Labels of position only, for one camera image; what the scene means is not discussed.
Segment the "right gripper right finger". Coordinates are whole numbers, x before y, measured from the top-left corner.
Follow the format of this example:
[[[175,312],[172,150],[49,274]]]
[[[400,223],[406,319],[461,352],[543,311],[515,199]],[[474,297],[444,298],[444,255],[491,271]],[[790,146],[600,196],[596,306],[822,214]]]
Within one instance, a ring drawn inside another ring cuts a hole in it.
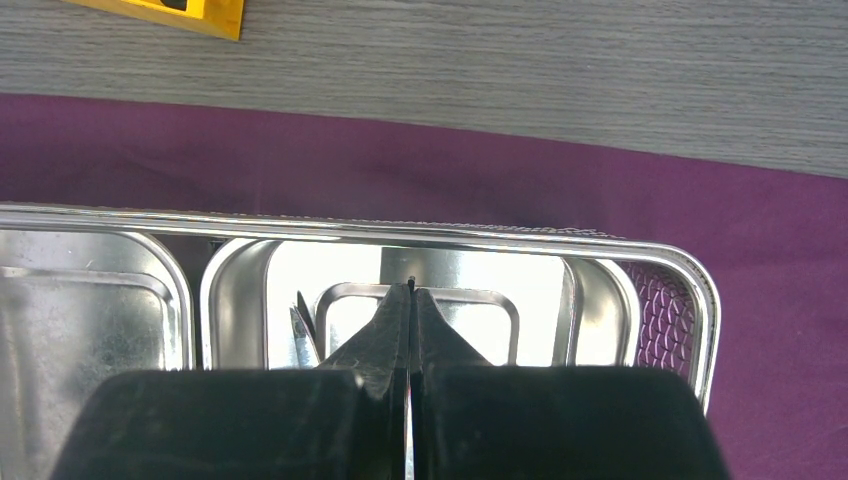
[[[419,479],[725,479],[691,388],[655,368],[495,366],[413,300]]]

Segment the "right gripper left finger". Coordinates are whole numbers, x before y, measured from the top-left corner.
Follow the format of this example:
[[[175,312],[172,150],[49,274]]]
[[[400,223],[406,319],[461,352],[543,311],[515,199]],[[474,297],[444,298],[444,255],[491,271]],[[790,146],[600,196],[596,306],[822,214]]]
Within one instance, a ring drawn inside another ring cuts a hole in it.
[[[133,371],[86,402],[56,479],[401,479],[411,290],[312,369]]]

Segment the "steel surgical scissors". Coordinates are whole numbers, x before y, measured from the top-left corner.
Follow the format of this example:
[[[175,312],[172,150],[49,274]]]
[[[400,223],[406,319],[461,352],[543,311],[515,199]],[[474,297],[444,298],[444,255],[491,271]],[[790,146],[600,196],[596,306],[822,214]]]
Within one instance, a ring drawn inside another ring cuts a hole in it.
[[[317,367],[320,358],[314,339],[315,327],[300,291],[296,293],[295,303],[290,308],[290,318],[297,366],[300,369]]]

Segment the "steel instrument tray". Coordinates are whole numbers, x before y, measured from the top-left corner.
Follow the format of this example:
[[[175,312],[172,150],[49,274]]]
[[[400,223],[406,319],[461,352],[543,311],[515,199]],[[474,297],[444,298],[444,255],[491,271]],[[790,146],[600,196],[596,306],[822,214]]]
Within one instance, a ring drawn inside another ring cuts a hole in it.
[[[717,287],[691,254],[580,229],[1,207],[1,475],[45,479],[84,402],[133,370],[300,369],[415,277],[486,360],[642,366],[707,405]]]

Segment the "purple cloth wrap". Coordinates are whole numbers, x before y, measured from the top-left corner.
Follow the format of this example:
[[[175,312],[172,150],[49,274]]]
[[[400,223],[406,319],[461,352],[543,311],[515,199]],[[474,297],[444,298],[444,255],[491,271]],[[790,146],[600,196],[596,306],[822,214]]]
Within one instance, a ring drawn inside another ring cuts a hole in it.
[[[337,117],[5,94],[1,197],[671,244],[720,292],[709,418],[733,477],[847,475],[843,179]]]

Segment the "orange yellow toy block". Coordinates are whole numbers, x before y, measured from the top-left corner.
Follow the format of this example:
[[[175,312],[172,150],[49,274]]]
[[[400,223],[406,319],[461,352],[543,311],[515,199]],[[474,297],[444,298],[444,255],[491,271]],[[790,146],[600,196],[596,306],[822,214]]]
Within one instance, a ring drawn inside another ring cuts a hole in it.
[[[238,41],[244,0],[69,0],[69,3],[155,24]]]

